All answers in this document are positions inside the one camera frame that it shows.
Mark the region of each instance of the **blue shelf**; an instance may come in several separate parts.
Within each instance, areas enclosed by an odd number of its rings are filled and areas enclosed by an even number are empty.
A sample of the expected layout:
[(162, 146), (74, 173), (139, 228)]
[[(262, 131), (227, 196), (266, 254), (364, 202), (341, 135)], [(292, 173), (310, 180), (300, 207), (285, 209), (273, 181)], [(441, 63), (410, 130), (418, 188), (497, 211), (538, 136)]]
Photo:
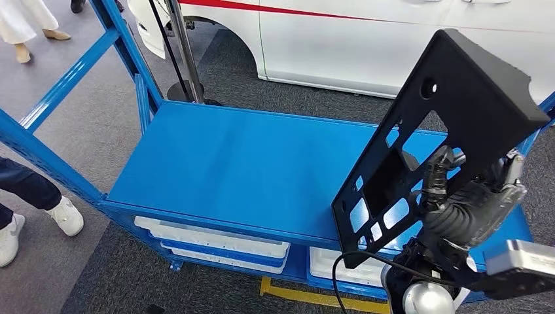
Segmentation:
[[(308, 246), (339, 251), (330, 204), (376, 126), (164, 101), (106, 200), (111, 211), (291, 242), (282, 274), (169, 254), (170, 260), (331, 288), (310, 277)], [(425, 159), (445, 138), (419, 131), (407, 146)], [(406, 209), (394, 207), (397, 216)], [(418, 232), (415, 225), (381, 253), (392, 257)], [(471, 251), (531, 235), (517, 207), (489, 240)], [(340, 290), (383, 298), (376, 287), (340, 283)]]

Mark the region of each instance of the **dark jeans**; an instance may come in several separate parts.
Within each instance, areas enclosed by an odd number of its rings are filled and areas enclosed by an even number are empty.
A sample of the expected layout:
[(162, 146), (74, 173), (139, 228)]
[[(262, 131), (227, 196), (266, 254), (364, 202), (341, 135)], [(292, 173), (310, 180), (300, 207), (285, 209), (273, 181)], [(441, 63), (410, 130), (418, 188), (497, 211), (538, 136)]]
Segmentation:
[[(48, 179), (17, 162), (0, 157), (0, 189), (12, 192), (37, 209), (50, 210), (62, 200)], [(0, 229), (12, 222), (14, 212), (0, 203)]]

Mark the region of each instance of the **silver metal part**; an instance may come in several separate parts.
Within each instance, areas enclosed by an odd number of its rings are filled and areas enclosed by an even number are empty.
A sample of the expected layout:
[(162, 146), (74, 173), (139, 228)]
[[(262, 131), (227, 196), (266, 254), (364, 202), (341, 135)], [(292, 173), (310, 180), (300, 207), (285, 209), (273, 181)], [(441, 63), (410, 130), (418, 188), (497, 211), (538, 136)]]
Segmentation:
[(192, 98), (195, 103), (204, 103), (202, 87), (200, 86), (196, 65), (194, 64), (194, 59), (192, 57), (192, 50), (187, 36), (183, 14), (181, 13), (181, 7), (178, 0), (167, 0), (166, 5), (168, 6), (168, 11), (170, 12), (173, 31), (179, 39), (179, 52), (181, 53), (181, 59), (183, 59), (183, 62), (185, 62), (187, 67)]
[(463, 152), (458, 152), (455, 154), (455, 159), (453, 160), (453, 166), (451, 169), (455, 169), (456, 167), (464, 164), (467, 161), (467, 157)]
[(403, 307), (406, 314), (454, 314), (451, 294), (436, 283), (418, 281), (404, 292)]
[(555, 248), (523, 240), (507, 240), (484, 253), (488, 275), (518, 268), (555, 276)]
[(524, 155), (516, 154), (512, 157), (512, 163), (507, 170), (505, 184), (514, 184), (520, 180), (522, 170), (524, 169)]

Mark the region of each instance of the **black cable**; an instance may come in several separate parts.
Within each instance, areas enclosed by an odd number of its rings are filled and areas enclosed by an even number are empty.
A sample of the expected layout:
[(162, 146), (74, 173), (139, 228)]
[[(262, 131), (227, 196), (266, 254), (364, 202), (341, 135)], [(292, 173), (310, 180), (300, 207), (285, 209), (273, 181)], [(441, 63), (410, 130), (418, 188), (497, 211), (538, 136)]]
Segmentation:
[(382, 263), (385, 263), (387, 265), (390, 265), (391, 267), (397, 267), (400, 270), (406, 271), (407, 273), (410, 273), (411, 275), (418, 277), (420, 279), (426, 280), (426, 281), (430, 281), (432, 283), (437, 283), (440, 285), (446, 285), (446, 286), (453, 286), (453, 287), (460, 287), (460, 285), (458, 285), (457, 283), (455, 283), (454, 281), (449, 281), (449, 280), (443, 280), (443, 279), (439, 279), (439, 278), (435, 278), (435, 277), (431, 277), (429, 275), (426, 275), (424, 273), (421, 273), (419, 271), (413, 270), (412, 268), (408, 268), (406, 266), (403, 266), (401, 264), (398, 264), (396, 262), (392, 262), (388, 259), (386, 259), (385, 257), (381, 257), (377, 254), (374, 253), (370, 253), (370, 252), (366, 252), (366, 251), (351, 251), (351, 252), (346, 252), (341, 254), (333, 263), (333, 267), (331, 270), (331, 277), (332, 277), (332, 281), (333, 281), (333, 291), (335, 292), (335, 296), (337, 298), (337, 302), (339, 303), (339, 306), (341, 307), (341, 310), (344, 314), (347, 313), (347, 309), (345, 308), (345, 305), (343, 305), (343, 301), (341, 300), (341, 297), (339, 296), (339, 290), (337, 289), (337, 276), (336, 276), (336, 271), (337, 271), (337, 265), (339, 265), (339, 263), (341, 262), (341, 260), (343, 260), (343, 258), (347, 257), (347, 256), (351, 256), (351, 255), (365, 255), (367, 257), (371, 257), (375, 260), (379, 260)]
[(168, 36), (166, 35), (166, 30), (164, 29), (164, 26), (162, 25), (162, 20), (160, 19), (160, 15), (158, 14), (158, 11), (156, 9), (156, 5), (154, 5), (153, 0), (149, 0), (149, 3), (151, 4), (152, 13), (154, 13), (154, 17), (156, 18), (156, 23), (158, 24), (158, 28), (160, 29), (160, 32), (162, 33), (162, 38), (164, 39), (164, 43), (166, 44), (166, 47), (168, 48), (168, 53), (170, 54), (170, 59), (171, 59), (171, 62), (173, 63), (173, 68), (175, 69), (175, 74), (177, 74), (177, 79), (179, 80), (179, 84), (181, 85), (181, 88), (183, 89), (183, 95), (188, 95), (187, 88), (185, 88), (185, 83), (183, 82), (183, 77), (181, 76), (181, 72), (179, 70), (179, 67), (177, 66), (177, 61), (175, 61), (175, 55), (173, 54), (173, 50), (171, 49), (170, 41), (168, 40)]

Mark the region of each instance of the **white plastic tray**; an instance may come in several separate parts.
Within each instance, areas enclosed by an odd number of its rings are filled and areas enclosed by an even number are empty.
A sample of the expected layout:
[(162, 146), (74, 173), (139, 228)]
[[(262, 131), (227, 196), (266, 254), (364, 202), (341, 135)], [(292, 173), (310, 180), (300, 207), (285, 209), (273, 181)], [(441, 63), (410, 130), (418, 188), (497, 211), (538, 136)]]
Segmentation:
[(265, 266), (265, 265), (255, 264), (255, 263), (244, 262), (242, 260), (234, 260), (232, 258), (210, 255), (210, 254), (206, 254), (206, 253), (199, 253), (199, 252), (193, 252), (193, 251), (188, 251), (188, 250), (176, 249), (175, 247), (169, 247), (169, 246), (166, 246), (166, 245), (163, 245), (163, 244), (160, 244), (160, 245), (162, 247), (170, 249), (172, 251), (172, 253), (176, 254), (176, 255), (190, 257), (190, 258), (196, 258), (198, 260), (207, 260), (209, 262), (216, 262), (216, 263), (220, 263), (220, 264), (237, 266), (237, 267), (241, 267), (241, 268), (249, 268), (251, 270), (265, 271), (265, 272), (268, 272), (268, 273), (282, 273), (283, 269), (284, 269), (284, 267), (287, 263), (287, 256), (285, 256), (285, 258), (283, 260), (283, 265), (281, 265), (281, 267), (271, 267), (271, 266)]
[(154, 237), (160, 239), (274, 258), (284, 258), (289, 248), (288, 242), (250, 237), (140, 216), (135, 217), (135, 225), (150, 230)]
[[(310, 274), (314, 277), (332, 279), (331, 270), (335, 259), (341, 252), (310, 247)], [(337, 279), (349, 283), (359, 283), (381, 287), (380, 274), (385, 264), (369, 258), (354, 270), (345, 268), (343, 263), (337, 265)]]

